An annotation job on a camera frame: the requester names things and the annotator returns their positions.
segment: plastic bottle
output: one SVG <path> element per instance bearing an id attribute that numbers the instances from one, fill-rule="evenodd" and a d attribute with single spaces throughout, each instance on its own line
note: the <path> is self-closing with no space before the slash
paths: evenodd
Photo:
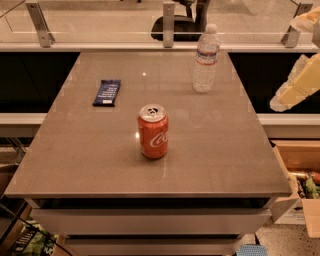
<path id="1" fill-rule="evenodd" d="M 211 90 L 217 65 L 217 53 L 220 40 L 217 26 L 208 24 L 205 32 L 200 36 L 193 74 L 193 88 L 200 93 Z"/>

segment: coca-cola logo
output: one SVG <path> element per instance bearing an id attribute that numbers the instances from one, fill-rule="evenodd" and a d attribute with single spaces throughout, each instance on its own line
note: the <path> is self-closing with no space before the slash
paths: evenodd
<path id="1" fill-rule="evenodd" d="M 168 132 L 160 132 L 150 141 L 150 146 L 153 148 L 161 146 L 163 143 L 167 142 L 168 140 Z"/>

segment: can lid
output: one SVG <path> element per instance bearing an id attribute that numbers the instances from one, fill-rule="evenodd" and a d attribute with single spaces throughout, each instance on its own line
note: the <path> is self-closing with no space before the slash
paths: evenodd
<path id="1" fill-rule="evenodd" d="M 140 110 L 140 117 L 150 123 L 162 120 L 166 116 L 164 107 L 159 104 L 148 104 Z"/>

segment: gray drawer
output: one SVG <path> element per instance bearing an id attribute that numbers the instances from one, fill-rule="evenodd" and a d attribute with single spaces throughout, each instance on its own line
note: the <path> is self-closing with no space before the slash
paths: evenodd
<path id="1" fill-rule="evenodd" d="M 254 233 L 268 209 L 34 209 L 31 216 L 62 235 Z"/>
<path id="2" fill-rule="evenodd" d="M 233 255 L 240 239 L 66 239 L 80 255 Z"/>

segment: red soda can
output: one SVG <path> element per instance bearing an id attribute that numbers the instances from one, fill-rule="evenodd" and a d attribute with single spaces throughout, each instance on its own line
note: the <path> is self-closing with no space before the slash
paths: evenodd
<path id="1" fill-rule="evenodd" d="M 168 115 L 158 104 L 149 104 L 138 116 L 141 152 L 149 158 L 160 158 L 168 148 Z"/>

